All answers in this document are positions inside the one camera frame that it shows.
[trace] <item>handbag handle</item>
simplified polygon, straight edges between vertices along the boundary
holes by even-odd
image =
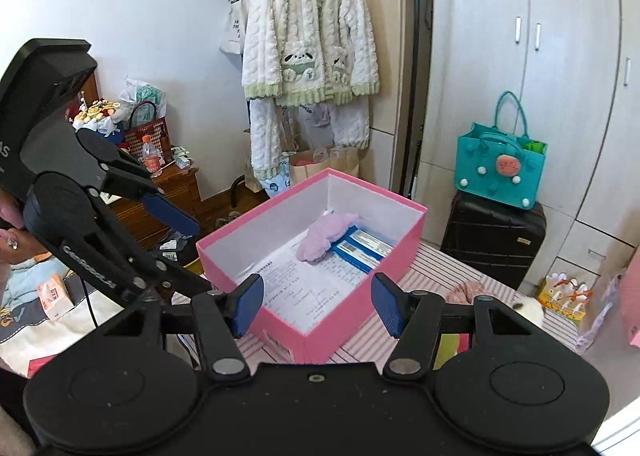
[[[506,90],[504,93],[502,93],[500,95],[500,98],[498,98],[498,103],[495,104],[494,129],[498,129],[498,116],[500,115],[500,108],[504,99],[509,95],[511,95],[513,97],[513,100],[516,101],[518,112],[522,115],[522,124],[524,126],[524,133],[522,134],[522,136],[525,138],[529,138],[529,126],[527,125],[527,117],[524,114],[524,109],[522,108],[522,104],[520,103],[520,100],[518,100],[518,97],[510,90]]]
[[[143,100],[142,102],[138,102],[133,109],[131,110],[131,116],[129,116],[129,128],[131,129],[131,122],[133,121],[133,115],[135,115],[137,109],[141,106],[141,105],[145,105],[145,103],[150,103],[151,106],[154,108],[154,120],[158,119],[158,108],[156,107],[156,104],[151,102],[151,100]]]
[[[517,156],[522,157],[524,155],[522,146],[510,136],[505,136],[504,134],[499,134],[497,132],[483,132],[480,135],[480,144],[482,147],[486,147],[486,145],[484,145],[485,141],[496,141],[498,143],[510,145],[516,150]]]

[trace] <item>white wardrobe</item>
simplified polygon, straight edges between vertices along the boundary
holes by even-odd
[[[434,0],[415,191],[430,210],[423,237],[442,241],[458,136],[490,124],[512,90],[529,135],[548,143],[538,191],[546,240],[526,281],[566,271],[593,283],[624,266],[640,242],[639,29],[640,0]],[[499,125],[522,132],[514,106]]]

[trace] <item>fluffy white cardigan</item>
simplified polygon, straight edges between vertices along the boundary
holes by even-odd
[[[380,89],[365,0],[250,0],[242,85],[247,98],[278,105],[333,100]]]

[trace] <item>screw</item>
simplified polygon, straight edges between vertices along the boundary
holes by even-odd
[[[413,375],[420,368],[420,362],[414,359],[395,359],[389,363],[389,369],[396,375]]]
[[[238,359],[220,359],[213,363],[213,370],[219,375],[237,375],[244,370],[244,362]]]

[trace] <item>blue gripper pad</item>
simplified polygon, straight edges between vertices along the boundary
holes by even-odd
[[[161,221],[170,229],[177,230],[182,235],[198,235],[200,225],[189,214],[185,214],[173,203],[160,194],[142,196],[142,203],[146,211],[155,219]]]
[[[230,295],[239,293],[236,313],[231,317],[231,334],[239,339],[246,335],[249,326],[262,307],[264,299],[264,281],[257,274],[250,275]]]
[[[386,275],[377,273],[371,280],[371,302],[385,325],[386,331],[389,332],[389,335],[398,339],[406,327],[406,320],[402,317],[398,296],[391,292],[381,277],[386,277]]]

